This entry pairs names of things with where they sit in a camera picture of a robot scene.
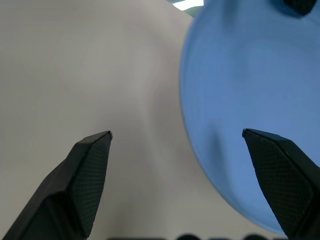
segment blue plastic bowl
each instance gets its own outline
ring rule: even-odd
[[[186,38],[180,97],[216,190],[253,223],[283,234],[242,130],[289,138],[320,165],[320,2],[301,18],[280,0],[208,1]]]

